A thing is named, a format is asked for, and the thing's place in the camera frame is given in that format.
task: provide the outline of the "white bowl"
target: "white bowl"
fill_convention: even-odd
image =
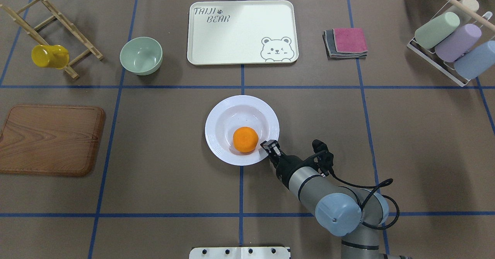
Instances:
[[[241,153],[234,148],[232,137],[240,127],[251,127],[259,141],[255,150]],[[250,95],[235,95],[219,102],[205,124],[205,137],[210,150],[221,160],[233,165],[251,165],[267,157],[260,146],[265,140],[278,140],[280,127],[277,115],[261,99]]]
[[[131,39],[120,51],[122,66],[137,75],[154,73],[163,61],[163,50],[155,39],[137,37]]]

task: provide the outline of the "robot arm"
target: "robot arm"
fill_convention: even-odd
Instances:
[[[390,185],[392,179],[373,187],[347,183],[335,176],[332,169],[334,156],[326,144],[314,140],[312,145],[315,154],[301,160],[295,155],[283,153],[275,140],[261,143],[283,185],[316,217],[320,225],[334,236],[342,237],[342,259],[407,259],[378,252],[379,230],[392,226],[399,216],[396,206],[396,218],[389,225],[381,226],[389,216],[386,198],[391,198],[382,196],[377,190]],[[349,186],[338,187],[330,183],[326,178],[328,175]]]

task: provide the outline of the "pink cloth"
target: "pink cloth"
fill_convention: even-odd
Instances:
[[[335,28],[335,49],[339,53],[363,53],[368,51],[361,28]]]

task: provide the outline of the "wooden cutting board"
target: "wooden cutting board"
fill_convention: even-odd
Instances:
[[[0,172],[84,176],[96,162],[105,112],[94,106],[14,106],[0,135]]]

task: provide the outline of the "gray cloth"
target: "gray cloth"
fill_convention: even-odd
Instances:
[[[363,53],[340,53],[335,49],[334,30],[326,30],[323,32],[323,39],[327,47],[330,58],[364,58],[368,52]]]

